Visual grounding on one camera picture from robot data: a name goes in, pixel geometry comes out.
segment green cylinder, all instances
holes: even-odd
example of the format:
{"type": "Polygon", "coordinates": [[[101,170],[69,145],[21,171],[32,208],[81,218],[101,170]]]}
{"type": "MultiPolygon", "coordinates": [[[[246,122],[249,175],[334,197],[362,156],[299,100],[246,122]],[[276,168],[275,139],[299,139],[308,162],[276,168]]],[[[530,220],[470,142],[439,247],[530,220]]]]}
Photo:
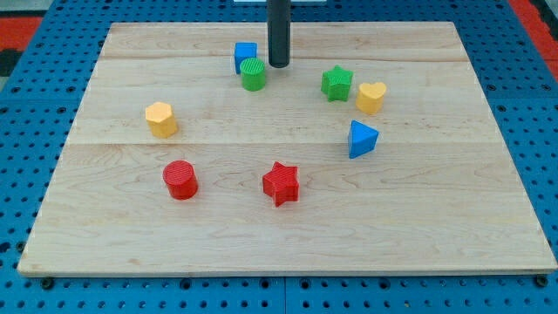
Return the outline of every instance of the green cylinder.
{"type": "Polygon", "coordinates": [[[259,58],[247,58],[241,63],[242,87],[255,92],[265,86],[265,64],[259,58]]]}

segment yellow pentagon block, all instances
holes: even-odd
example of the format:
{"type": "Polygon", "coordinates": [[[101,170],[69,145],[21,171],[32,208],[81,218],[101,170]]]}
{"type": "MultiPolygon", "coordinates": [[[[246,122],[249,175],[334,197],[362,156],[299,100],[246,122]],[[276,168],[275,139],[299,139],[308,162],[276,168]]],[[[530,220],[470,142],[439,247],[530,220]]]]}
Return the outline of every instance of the yellow pentagon block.
{"type": "Polygon", "coordinates": [[[151,133],[156,137],[167,138],[178,131],[173,108],[169,104],[158,101],[147,107],[146,120],[151,133]]]}
{"type": "Polygon", "coordinates": [[[374,114],[382,109],[387,86],[382,83],[363,83],[358,87],[356,105],[363,113],[374,114]]]}

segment plastic block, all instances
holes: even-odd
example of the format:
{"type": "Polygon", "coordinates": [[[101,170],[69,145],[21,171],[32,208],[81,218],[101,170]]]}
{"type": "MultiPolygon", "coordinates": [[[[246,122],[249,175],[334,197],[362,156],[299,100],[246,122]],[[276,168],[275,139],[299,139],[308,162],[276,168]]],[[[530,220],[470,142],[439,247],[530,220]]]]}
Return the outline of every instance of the plastic block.
{"type": "Polygon", "coordinates": [[[146,120],[153,136],[167,138],[178,131],[173,108],[169,104],[158,101],[150,105],[146,108],[146,120]]]}
{"type": "Polygon", "coordinates": [[[379,132],[375,129],[353,120],[349,131],[349,158],[357,158],[374,150],[378,136],[379,132]]]}
{"type": "Polygon", "coordinates": [[[241,63],[247,58],[256,58],[258,54],[257,43],[236,43],[235,44],[235,70],[236,74],[241,73],[241,63]]]}
{"type": "Polygon", "coordinates": [[[277,162],[263,176],[263,193],[273,198],[276,207],[286,201],[298,201],[298,167],[286,167],[277,162]]]}
{"type": "Polygon", "coordinates": [[[242,86],[251,92],[265,86],[265,64],[259,58],[247,58],[241,63],[242,86]]]}
{"type": "Polygon", "coordinates": [[[175,160],[163,170],[163,180],[169,194],[177,200],[186,200],[198,191],[194,167],[184,160],[175,160]]]}
{"type": "Polygon", "coordinates": [[[347,71],[336,65],[333,69],[322,74],[322,92],[328,95],[328,101],[349,98],[352,71],[347,71]]]}
{"type": "Polygon", "coordinates": [[[363,113],[374,114],[382,109],[387,86],[382,83],[363,83],[358,87],[357,108],[363,113]]]}

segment blue block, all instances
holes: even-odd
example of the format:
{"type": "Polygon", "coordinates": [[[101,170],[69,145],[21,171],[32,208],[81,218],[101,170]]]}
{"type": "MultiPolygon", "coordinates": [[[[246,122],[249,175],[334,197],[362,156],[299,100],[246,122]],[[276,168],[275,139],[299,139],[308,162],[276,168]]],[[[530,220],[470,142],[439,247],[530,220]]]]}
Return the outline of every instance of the blue block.
{"type": "Polygon", "coordinates": [[[257,43],[236,43],[235,44],[235,69],[236,74],[241,73],[241,63],[247,58],[256,58],[258,54],[257,43]]]}
{"type": "Polygon", "coordinates": [[[378,135],[375,129],[353,120],[349,131],[349,158],[357,158],[374,150],[378,135]]]}

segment star shape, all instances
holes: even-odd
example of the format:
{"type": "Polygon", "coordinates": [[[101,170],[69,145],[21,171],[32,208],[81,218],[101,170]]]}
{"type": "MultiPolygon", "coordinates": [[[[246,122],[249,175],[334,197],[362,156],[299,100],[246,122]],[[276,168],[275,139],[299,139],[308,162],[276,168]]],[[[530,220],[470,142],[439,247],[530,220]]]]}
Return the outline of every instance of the star shape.
{"type": "Polygon", "coordinates": [[[336,65],[322,74],[322,92],[328,95],[328,101],[347,101],[351,81],[352,71],[336,65]]]}
{"type": "Polygon", "coordinates": [[[263,176],[263,193],[273,198],[276,207],[286,201],[298,201],[298,167],[287,167],[277,162],[263,176]]]}

